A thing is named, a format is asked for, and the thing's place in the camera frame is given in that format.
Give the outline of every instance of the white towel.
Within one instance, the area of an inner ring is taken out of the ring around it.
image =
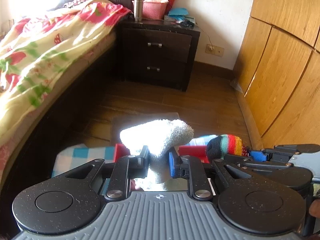
[[[171,147],[190,142],[192,138],[193,129],[181,120],[154,120],[120,132],[122,143],[132,155],[139,155],[144,145],[149,148],[148,176],[143,180],[144,186],[139,185],[144,190],[148,190],[154,183],[163,183],[170,179],[166,152]]]

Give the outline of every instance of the pink basket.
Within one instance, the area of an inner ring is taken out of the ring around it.
[[[163,19],[168,3],[143,2],[142,17],[147,19]]]

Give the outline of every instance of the nightstand top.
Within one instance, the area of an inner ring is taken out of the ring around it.
[[[200,28],[196,25],[193,28],[188,28],[181,26],[180,24],[164,20],[142,20],[142,22],[138,23],[133,19],[127,19],[120,22],[120,24],[125,28],[169,31],[188,34],[196,37],[200,36]]]

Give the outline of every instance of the metal screw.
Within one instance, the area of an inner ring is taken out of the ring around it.
[[[117,198],[122,196],[122,191],[119,189],[110,190],[107,192],[107,196],[111,198]]]
[[[196,194],[197,197],[200,197],[200,198],[205,198],[205,197],[210,197],[211,196],[210,191],[208,191],[206,189],[197,190],[195,192],[195,194]]]

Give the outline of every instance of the mattress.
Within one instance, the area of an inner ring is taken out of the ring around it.
[[[41,118],[59,98],[59,96],[68,88],[74,80],[77,79],[98,57],[111,49],[116,40],[116,33],[112,31],[104,37],[94,48],[74,62],[68,70],[56,82],[51,93],[46,97],[44,102],[33,112],[27,114],[24,120],[19,124],[11,139],[4,145],[6,155],[0,160],[0,191],[5,179],[17,158],[20,150],[27,141],[31,132],[37,126]]]

